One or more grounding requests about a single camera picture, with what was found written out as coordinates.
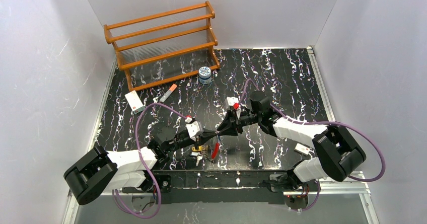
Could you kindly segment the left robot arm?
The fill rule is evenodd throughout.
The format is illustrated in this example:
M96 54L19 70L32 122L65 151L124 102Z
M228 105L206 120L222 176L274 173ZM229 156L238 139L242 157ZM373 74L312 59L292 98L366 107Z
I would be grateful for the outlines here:
M106 191L140 188L149 178L148 171L167 162L170 153L190 145L201 146L217 134L200 127L181 132L165 127L141 150L112 152L96 146L69 167L63 178L78 203L85 205Z

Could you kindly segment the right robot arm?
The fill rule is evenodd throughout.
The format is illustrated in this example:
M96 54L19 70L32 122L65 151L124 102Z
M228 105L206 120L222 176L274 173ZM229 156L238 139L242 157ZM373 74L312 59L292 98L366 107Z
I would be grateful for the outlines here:
M275 110L262 91L253 92L250 103L248 109L238 98L226 98L227 112L217 128L219 135L237 136L245 126L257 124L268 135L314 148L316 157L299 162L288 172L294 183L328 177L341 182L366 160L365 152L344 126L296 123Z

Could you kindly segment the red handled keyring with keys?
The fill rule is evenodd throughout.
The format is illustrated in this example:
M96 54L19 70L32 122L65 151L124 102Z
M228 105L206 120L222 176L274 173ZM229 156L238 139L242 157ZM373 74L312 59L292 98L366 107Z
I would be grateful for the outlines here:
M216 137L216 140L212 140L210 144L193 146L190 155L196 158L195 165L198 167L202 161L213 163L219 153L219 148L220 138Z

